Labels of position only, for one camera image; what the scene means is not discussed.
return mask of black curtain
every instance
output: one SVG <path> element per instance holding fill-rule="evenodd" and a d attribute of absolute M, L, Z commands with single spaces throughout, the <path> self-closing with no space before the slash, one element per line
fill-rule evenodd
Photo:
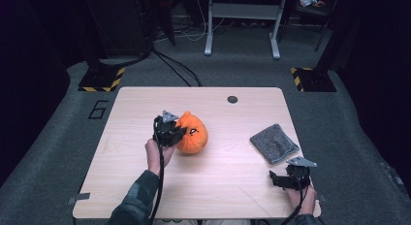
<path fill-rule="evenodd" d="M 408 117 L 411 111 L 411 14 L 408 1 L 361 1 L 362 12 L 358 15 L 362 17 L 357 35 L 338 74 L 350 92 L 364 131 L 411 193 L 411 145 L 408 141 L 411 136 Z"/>
<path fill-rule="evenodd" d="M 65 96 L 67 68 L 84 60 L 75 19 L 105 57 L 84 0 L 0 0 L 0 184 Z"/>

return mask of hand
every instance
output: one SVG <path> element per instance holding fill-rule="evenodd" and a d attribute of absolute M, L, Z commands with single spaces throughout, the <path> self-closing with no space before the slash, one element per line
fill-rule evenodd
<path fill-rule="evenodd" d="M 317 191 L 311 186 L 308 185 L 307 187 L 302 189 L 302 196 L 304 197 L 306 190 L 306 196 L 304 201 L 302 201 L 301 209 L 299 214 L 313 214 L 315 209 L 315 200 L 317 199 Z M 288 189 L 286 188 L 285 191 L 290 198 L 291 206 L 296 208 L 300 204 L 300 191 L 295 189 Z"/>
<path fill-rule="evenodd" d="M 170 163 L 175 148 L 176 145 L 163 147 L 164 167 Z M 148 140 L 147 144 L 145 144 L 145 151 L 147 152 L 148 169 L 155 175 L 160 176 L 160 151 L 158 150 L 157 143 L 154 140 Z"/>

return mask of person's arm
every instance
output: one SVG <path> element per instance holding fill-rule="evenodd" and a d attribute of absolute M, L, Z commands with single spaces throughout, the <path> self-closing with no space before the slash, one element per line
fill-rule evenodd
<path fill-rule="evenodd" d="M 300 204 L 300 192 L 294 189 L 285 189 L 290 199 L 291 206 L 296 208 Z M 315 209 L 315 200 L 317 199 L 317 192 L 315 189 L 308 185 L 302 189 L 302 195 L 305 195 L 301 204 L 299 214 L 294 218 L 296 225 L 316 225 L 315 218 L 313 216 Z"/>
<path fill-rule="evenodd" d="M 109 225 L 146 224 L 153 208 L 153 200 L 159 185 L 160 153 L 157 143 L 148 140 L 145 145 L 148 170 L 133 183 L 121 204 L 114 209 Z M 172 158 L 175 145 L 163 148 L 164 165 Z"/>

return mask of gray carpet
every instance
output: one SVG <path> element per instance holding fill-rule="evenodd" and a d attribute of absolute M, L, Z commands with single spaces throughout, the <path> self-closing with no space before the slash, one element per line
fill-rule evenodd
<path fill-rule="evenodd" d="M 316 189 L 326 199 L 322 203 L 326 224 L 410 224 L 410 200 L 386 174 L 385 161 L 361 129 L 336 72 L 329 72 L 335 93 L 298 92 L 294 84 L 290 69 L 314 67 L 330 32 L 314 52 L 318 32 L 288 28 L 279 45 L 281 59 L 276 61 L 270 53 L 269 31 L 254 28 L 216 34 L 210 57 L 204 56 L 206 37 L 197 42 L 177 38 L 175 47 L 166 40 L 155 47 L 194 71 L 203 86 L 283 90 L 304 155 L 318 163 L 311 174 Z M 73 224 L 74 205 L 67 205 L 67 201 L 81 187 L 118 92 L 118 88 L 114 92 L 79 92 L 78 84 L 86 70 L 85 63 L 68 69 L 71 85 L 66 97 L 1 187 L 0 224 Z M 122 86 L 186 84 L 151 54 L 126 68 Z M 99 104 L 107 108 L 103 118 L 87 119 L 99 100 L 107 101 Z M 101 220 L 81 222 L 104 224 Z M 278 224 L 279 220 L 269 222 Z"/>

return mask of white table leg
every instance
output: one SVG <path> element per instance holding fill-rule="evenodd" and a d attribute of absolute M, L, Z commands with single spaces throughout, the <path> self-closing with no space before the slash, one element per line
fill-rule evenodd
<path fill-rule="evenodd" d="M 285 0 L 281 0 L 281 3 L 278 7 L 277 18 L 275 20 L 274 28 L 272 30 L 272 33 L 269 33 L 269 40 L 271 42 L 272 57 L 275 60 L 280 59 L 280 51 L 278 49 L 278 43 L 277 43 L 276 37 L 277 37 L 277 33 L 278 33 L 278 28 L 280 26 L 281 17 L 282 17 L 283 11 L 284 11 L 284 5 L 285 5 Z"/>
<path fill-rule="evenodd" d="M 205 43 L 205 56 L 211 55 L 212 48 L 212 0 L 208 0 L 208 32 Z"/>

